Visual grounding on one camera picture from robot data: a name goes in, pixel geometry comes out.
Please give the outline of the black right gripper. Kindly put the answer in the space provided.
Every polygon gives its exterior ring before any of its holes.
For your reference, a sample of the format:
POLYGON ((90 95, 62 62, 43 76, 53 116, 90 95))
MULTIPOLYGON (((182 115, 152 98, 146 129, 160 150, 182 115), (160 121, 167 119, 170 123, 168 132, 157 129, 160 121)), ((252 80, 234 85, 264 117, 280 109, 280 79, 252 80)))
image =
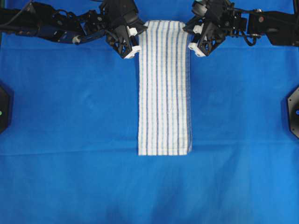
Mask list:
POLYGON ((235 4, 229 0, 195 0, 194 17, 183 30, 191 34, 188 48, 198 57, 209 56, 227 36, 235 35, 235 4))

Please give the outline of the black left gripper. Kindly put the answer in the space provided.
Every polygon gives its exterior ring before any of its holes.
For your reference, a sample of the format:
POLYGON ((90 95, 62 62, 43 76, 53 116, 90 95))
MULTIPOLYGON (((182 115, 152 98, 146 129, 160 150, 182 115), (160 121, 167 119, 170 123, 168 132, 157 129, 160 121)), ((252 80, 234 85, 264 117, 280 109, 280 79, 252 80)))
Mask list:
POLYGON ((148 27, 138 13, 133 0, 104 0, 100 5, 106 42, 123 59, 131 59, 141 51, 137 37, 148 27))

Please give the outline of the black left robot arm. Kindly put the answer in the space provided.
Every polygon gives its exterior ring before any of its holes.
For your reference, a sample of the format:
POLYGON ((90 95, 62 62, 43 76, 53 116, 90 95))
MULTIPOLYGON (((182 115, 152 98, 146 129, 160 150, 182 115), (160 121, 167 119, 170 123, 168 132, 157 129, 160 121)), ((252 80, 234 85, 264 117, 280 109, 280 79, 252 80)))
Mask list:
POLYGON ((133 0, 102 0, 99 11, 75 15, 29 1, 23 9, 0 10, 0 31, 64 44, 84 44, 105 37, 123 59, 141 51, 137 36, 147 30, 133 0))

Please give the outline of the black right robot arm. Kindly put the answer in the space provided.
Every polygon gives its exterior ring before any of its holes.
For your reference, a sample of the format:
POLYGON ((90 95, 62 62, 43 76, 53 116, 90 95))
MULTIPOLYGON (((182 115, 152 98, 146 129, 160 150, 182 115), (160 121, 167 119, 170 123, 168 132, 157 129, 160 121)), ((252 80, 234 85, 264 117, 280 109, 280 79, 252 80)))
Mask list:
POLYGON ((226 37, 241 37, 254 46, 261 36, 267 36, 274 46, 299 45, 299 2, 293 1, 294 13, 244 10, 228 0, 196 0, 192 4, 194 17, 183 30, 193 36, 188 47, 196 56, 209 56, 226 37))

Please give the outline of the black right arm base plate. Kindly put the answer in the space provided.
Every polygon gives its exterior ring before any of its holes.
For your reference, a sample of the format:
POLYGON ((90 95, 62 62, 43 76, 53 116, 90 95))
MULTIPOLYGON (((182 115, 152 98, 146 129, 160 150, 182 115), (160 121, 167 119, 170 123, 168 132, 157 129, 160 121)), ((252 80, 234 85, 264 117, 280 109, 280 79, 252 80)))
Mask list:
POLYGON ((299 87, 295 88, 287 97, 288 125, 290 132, 299 138, 299 87))

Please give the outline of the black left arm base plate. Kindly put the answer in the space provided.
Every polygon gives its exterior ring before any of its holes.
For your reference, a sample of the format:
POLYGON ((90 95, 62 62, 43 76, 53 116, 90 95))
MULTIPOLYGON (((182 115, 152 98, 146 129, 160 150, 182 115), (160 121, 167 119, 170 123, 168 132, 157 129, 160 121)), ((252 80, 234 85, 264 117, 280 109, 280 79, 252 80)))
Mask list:
POLYGON ((2 134, 12 123, 14 91, 0 81, 0 133, 2 134))

